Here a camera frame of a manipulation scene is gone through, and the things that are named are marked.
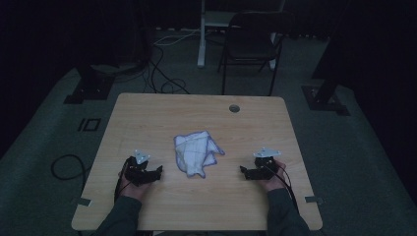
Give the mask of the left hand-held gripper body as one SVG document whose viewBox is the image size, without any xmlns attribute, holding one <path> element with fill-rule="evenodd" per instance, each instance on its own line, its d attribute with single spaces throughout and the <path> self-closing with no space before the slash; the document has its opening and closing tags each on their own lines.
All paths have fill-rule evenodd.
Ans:
<svg viewBox="0 0 417 236">
<path fill-rule="evenodd" d="M 136 149 L 134 154 L 126 160 L 125 177 L 135 186 L 151 183 L 150 176 L 157 174 L 147 171 L 150 155 Z"/>
</svg>

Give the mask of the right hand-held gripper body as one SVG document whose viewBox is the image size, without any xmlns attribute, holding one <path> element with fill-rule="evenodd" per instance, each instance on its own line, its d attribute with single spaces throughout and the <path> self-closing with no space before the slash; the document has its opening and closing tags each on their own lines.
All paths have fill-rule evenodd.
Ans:
<svg viewBox="0 0 417 236">
<path fill-rule="evenodd" d="M 269 180 L 278 170 L 274 158 L 281 155 L 279 150 L 262 147 L 254 153 L 255 169 L 247 170 L 249 180 Z"/>
</svg>

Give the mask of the white cloth with purple edge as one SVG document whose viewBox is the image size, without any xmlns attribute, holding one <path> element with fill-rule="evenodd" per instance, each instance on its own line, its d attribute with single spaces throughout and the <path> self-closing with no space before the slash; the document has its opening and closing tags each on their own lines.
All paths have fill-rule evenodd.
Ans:
<svg viewBox="0 0 417 236">
<path fill-rule="evenodd" d="M 174 138 L 174 147 L 177 166 L 189 178 L 195 175 L 205 178 L 204 168 L 217 164 L 217 154 L 225 155 L 208 131 L 178 135 Z"/>
</svg>

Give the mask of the person's right hand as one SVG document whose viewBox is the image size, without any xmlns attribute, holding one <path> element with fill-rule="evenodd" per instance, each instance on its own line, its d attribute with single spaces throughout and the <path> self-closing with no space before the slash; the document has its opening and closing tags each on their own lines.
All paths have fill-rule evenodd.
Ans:
<svg viewBox="0 0 417 236">
<path fill-rule="evenodd" d="M 269 180 L 259 180 L 258 184 L 266 191 L 272 191 L 277 189 L 285 189 L 285 177 L 284 170 L 286 165 L 279 160 L 275 160 L 275 165 L 277 166 L 277 171 L 273 177 Z"/>
</svg>

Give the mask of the black stand with base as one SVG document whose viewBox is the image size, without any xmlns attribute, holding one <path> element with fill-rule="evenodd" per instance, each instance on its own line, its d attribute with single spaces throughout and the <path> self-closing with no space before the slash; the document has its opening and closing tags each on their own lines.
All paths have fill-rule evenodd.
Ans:
<svg viewBox="0 0 417 236">
<path fill-rule="evenodd" d="M 328 46 L 323 53 L 316 69 L 314 70 L 313 79 L 323 79 L 323 83 L 319 87 L 301 86 L 307 104 L 311 110 L 315 111 L 332 111 L 339 116 L 349 116 L 350 113 L 345 105 L 343 105 L 337 97 L 335 91 L 338 81 L 332 76 L 333 66 L 331 54 L 334 52 L 334 40 L 337 35 L 339 25 L 343 22 L 346 11 L 349 8 L 351 0 L 345 0 L 342 12 L 337 19 L 335 30 L 330 35 Z"/>
</svg>

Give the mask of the black stand base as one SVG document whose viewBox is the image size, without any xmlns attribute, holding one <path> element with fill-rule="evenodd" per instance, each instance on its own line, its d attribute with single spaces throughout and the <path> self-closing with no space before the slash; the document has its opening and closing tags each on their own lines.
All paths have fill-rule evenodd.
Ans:
<svg viewBox="0 0 417 236">
<path fill-rule="evenodd" d="M 78 66 L 80 80 L 65 104 L 82 104 L 85 100 L 106 100 L 115 78 L 98 72 L 90 65 Z"/>
</svg>

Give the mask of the black folding chair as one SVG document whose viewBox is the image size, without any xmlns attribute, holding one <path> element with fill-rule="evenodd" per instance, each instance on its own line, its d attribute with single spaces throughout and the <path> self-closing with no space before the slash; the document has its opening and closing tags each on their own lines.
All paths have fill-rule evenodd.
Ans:
<svg viewBox="0 0 417 236">
<path fill-rule="evenodd" d="M 272 94 L 283 40 L 291 34 L 294 15 L 288 12 L 247 11 L 235 14 L 228 23 L 217 71 L 222 71 L 222 89 L 225 94 L 229 66 L 260 65 L 261 71 L 275 61 L 268 95 Z"/>
</svg>

